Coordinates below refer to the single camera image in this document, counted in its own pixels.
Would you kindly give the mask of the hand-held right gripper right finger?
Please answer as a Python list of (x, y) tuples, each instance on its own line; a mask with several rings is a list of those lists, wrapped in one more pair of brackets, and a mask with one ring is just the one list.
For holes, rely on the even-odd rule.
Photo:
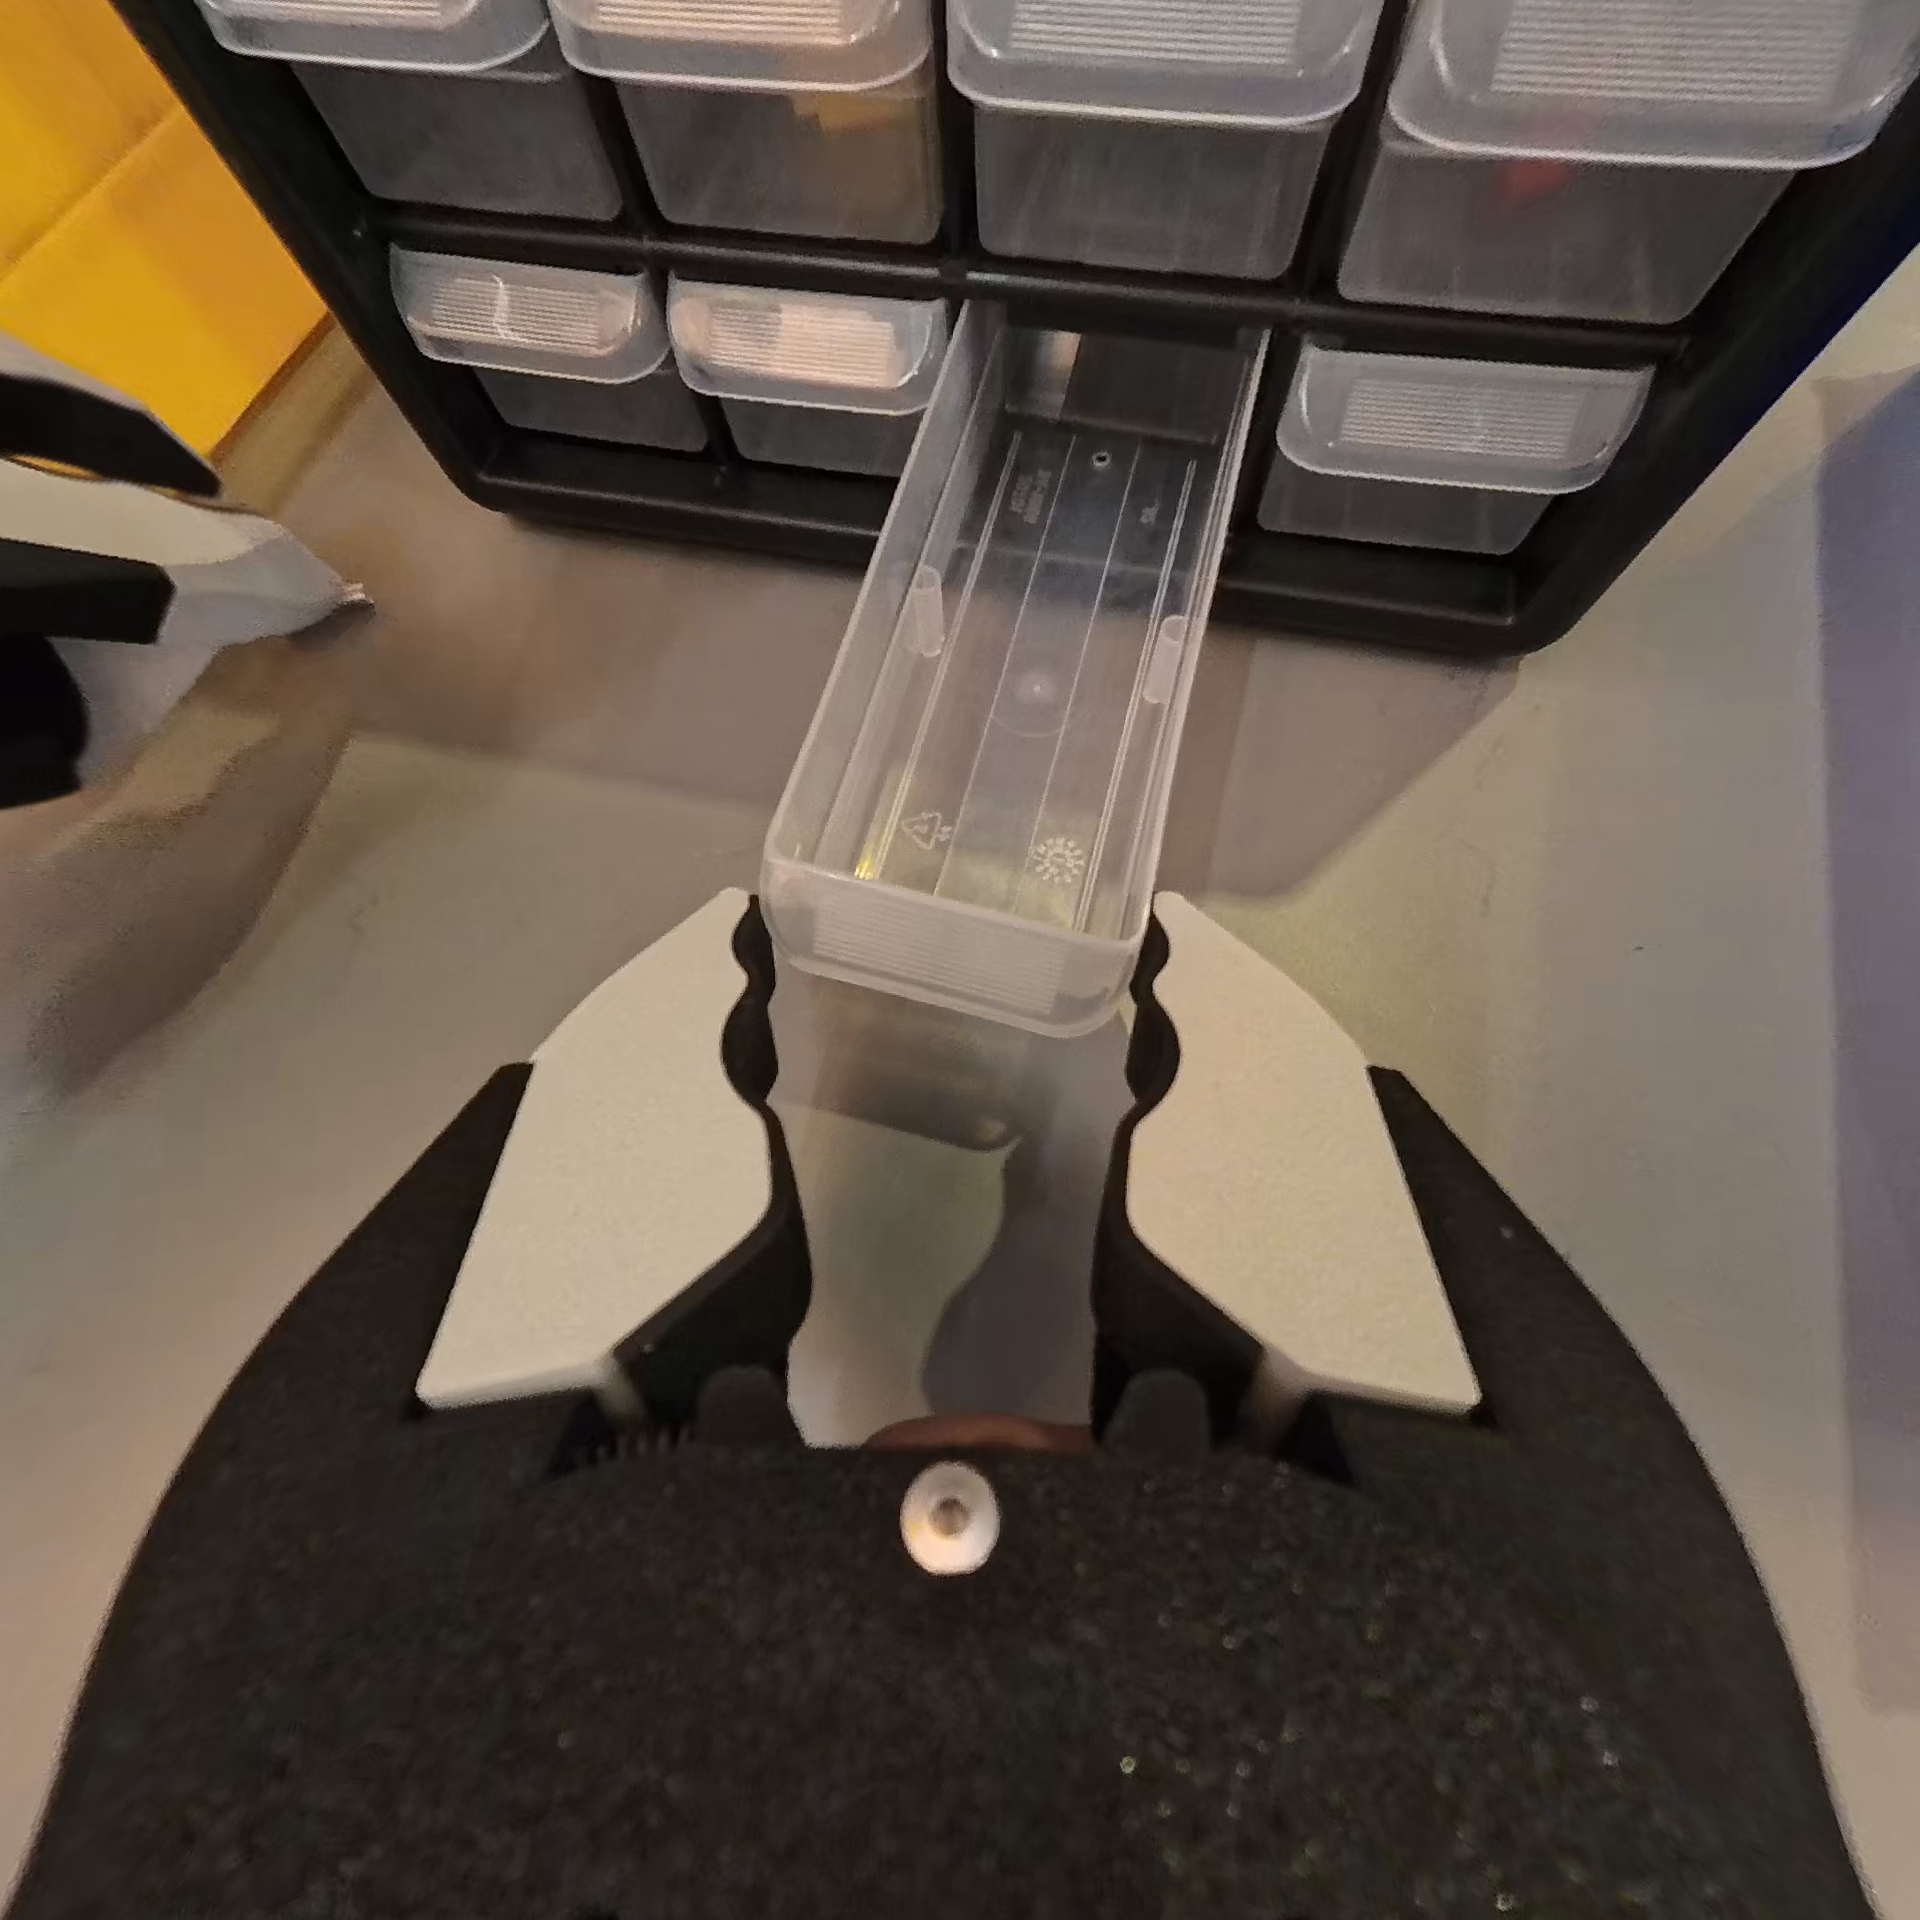
[(1370, 1061), (1275, 963), (1157, 891), (1092, 1255), (1092, 1424), (1177, 1375), (1212, 1441), (1317, 1400), (1463, 1420), (1480, 1381)]

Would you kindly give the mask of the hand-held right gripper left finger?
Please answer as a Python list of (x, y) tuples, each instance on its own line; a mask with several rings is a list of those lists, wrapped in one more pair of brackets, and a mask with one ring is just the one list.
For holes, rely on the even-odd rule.
[(692, 1422), (708, 1381), (784, 1381), (809, 1305), (770, 1091), (771, 941), (726, 887), (533, 1049), (416, 1379), (431, 1409), (589, 1393)]

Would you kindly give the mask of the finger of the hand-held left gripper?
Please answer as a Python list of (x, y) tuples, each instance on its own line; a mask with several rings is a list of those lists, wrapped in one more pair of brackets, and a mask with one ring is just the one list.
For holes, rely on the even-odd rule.
[(3, 459), (1, 639), (77, 686), (77, 790), (142, 744), (214, 655), (372, 606), (269, 517)]
[(1, 336), (1, 456), (214, 500), (219, 473), (142, 399)]

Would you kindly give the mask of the yellow plastic bin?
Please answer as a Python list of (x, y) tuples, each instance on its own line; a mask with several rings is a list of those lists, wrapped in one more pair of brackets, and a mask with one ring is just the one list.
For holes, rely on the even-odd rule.
[(1, 325), (228, 441), (327, 322), (105, 1), (1, 6)]

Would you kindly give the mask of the clear plastic drawer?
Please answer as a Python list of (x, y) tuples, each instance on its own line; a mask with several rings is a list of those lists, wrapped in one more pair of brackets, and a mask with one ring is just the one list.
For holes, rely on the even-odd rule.
[(1117, 1012), (1268, 341), (960, 307), (766, 833), (780, 966), (1041, 1038)]

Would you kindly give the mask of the black drawer cabinet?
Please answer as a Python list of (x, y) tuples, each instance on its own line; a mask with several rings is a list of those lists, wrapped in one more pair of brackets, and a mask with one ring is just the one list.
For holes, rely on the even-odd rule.
[(1669, 325), (1473, 313), (1348, 299), (1337, 256), (1362, 211), (1405, 3), (1385, 3), (1356, 104), (1330, 137), (1294, 260), (1274, 279), (1094, 267), (998, 254), (977, 229), (973, 106), (948, 80), (948, 8), (932, 8), (940, 207), (933, 240), (856, 243), (678, 226), (658, 207), (612, 83), (585, 80), (622, 188), (610, 222), (372, 196), (288, 65), (224, 48), (195, 3), (113, 11), (342, 325), (443, 478), (477, 507), (622, 541), (863, 568), (892, 500), (878, 478), (811, 473), (738, 452), (714, 401), (693, 452), (595, 444), (507, 423), (475, 375), (426, 357), (395, 307), (388, 249), (651, 272), (824, 293), (988, 299), (1010, 318), (1151, 338), (1268, 333), (1250, 441), (1275, 439), (1303, 343), (1514, 363), (1651, 367), (1624, 449), (1549, 505), (1508, 555), (1268, 531), (1274, 459), (1248, 447), (1212, 614), (1301, 639), (1447, 660), (1511, 660), (1562, 636), (1619, 582), (1716, 467), (1915, 249), (1917, 107), (1909, 85), (1860, 153), (1788, 188), (1692, 315)]

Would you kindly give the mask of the set of clear cabinet drawers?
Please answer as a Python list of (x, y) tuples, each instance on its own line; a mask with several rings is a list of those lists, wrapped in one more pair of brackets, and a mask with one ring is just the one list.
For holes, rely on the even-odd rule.
[[(938, 237), (936, 3), (195, 3), (280, 61), (383, 201), (607, 224), (612, 83), (678, 228)], [(1275, 279), (1385, 3), (943, 3), (998, 256)], [(1915, 3), (1404, 3), (1336, 285), (1356, 304), (1669, 325), (1915, 88)], [(1571, 162), (1501, 207), (1499, 158)], [(393, 243), (420, 353), (509, 425), (892, 482), (968, 301)], [(1256, 524), (1511, 555), (1594, 486), (1650, 366), (1303, 343)]]

